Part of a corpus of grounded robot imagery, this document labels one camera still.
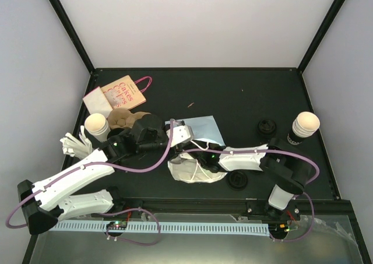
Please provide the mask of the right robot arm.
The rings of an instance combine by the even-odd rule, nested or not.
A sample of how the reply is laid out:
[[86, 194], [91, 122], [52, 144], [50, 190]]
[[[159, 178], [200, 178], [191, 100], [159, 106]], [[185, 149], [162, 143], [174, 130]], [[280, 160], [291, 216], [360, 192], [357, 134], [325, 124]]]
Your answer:
[[201, 167], [213, 173], [237, 170], [263, 171], [274, 183], [268, 198], [272, 209], [285, 210], [289, 201], [303, 193], [314, 166], [298, 150], [273, 138], [258, 147], [233, 148], [213, 145], [198, 153]]

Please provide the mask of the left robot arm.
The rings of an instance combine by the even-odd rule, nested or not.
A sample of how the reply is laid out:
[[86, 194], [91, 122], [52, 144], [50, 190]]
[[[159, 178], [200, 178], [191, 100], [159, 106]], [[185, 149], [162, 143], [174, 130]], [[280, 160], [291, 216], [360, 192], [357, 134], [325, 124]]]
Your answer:
[[[171, 149], [176, 121], [169, 125], [153, 114], [135, 121], [131, 128], [115, 128], [100, 147], [76, 164], [38, 182], [24, 180], [17, 185], [19, 208], [31, 235], [53, 228], [58, 222], [85, 214], [107, 214], [122, 202], [115, 189], [107, 186], [94, 193], [77, 191], [117, 170], [147, 173], [163, 163]], [[162, 149], [161, 158], [144, 169], [123, 167], [120, 162], [139, 153]]]

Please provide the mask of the light blue paper bag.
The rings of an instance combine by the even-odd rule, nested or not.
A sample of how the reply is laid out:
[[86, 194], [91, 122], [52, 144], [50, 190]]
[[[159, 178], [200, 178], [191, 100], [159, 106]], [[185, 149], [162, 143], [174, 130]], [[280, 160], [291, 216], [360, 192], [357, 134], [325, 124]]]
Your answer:
[[171, 176], [187, 184], [211, 184], [223, 179], [226, 172], [219, 166], [219, 155], [210, 152], [224, 147], [224, 140], [213, 116], [184, 118], [173, 122], [173, 127], [189, 125], [193, 139], [170, 147], [167, 162]]

